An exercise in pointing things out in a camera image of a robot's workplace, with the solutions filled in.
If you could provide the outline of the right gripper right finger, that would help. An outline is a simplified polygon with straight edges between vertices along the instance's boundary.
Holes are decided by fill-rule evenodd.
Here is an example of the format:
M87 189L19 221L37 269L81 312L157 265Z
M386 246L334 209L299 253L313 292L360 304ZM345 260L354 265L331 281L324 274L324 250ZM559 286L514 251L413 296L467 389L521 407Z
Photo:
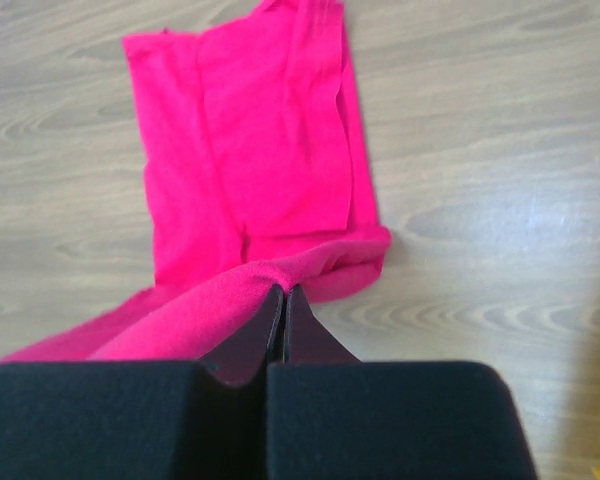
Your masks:
M287 298L267 369L271 479L533 479L511 392L470 361L363 362Z

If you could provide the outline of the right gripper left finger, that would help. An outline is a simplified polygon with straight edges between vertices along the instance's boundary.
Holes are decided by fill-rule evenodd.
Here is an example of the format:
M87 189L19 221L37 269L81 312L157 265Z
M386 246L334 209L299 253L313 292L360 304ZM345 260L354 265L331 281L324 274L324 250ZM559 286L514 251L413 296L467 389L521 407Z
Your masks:
M266 367L284 310L202 358L0 365L0 479L261 479Z

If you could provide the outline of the magenta t shirt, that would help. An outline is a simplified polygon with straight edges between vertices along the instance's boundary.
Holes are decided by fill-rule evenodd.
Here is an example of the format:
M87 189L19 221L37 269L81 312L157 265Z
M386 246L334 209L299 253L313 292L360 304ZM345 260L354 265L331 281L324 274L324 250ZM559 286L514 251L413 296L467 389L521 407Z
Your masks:
M377 213L344 6L265 1L201 33L126 36L154 283L9 362L197 359L274 285L312 302L380 276Z

